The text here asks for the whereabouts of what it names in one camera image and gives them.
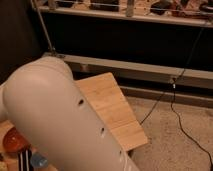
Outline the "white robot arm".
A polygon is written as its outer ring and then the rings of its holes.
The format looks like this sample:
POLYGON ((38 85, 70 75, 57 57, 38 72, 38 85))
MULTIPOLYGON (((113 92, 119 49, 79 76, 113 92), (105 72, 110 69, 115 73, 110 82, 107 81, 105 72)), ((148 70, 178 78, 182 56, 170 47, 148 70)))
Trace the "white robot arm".
POLYGON ((15 70, 0 86, 0 114, 58 171, 139 171, 59 58, 15 70))

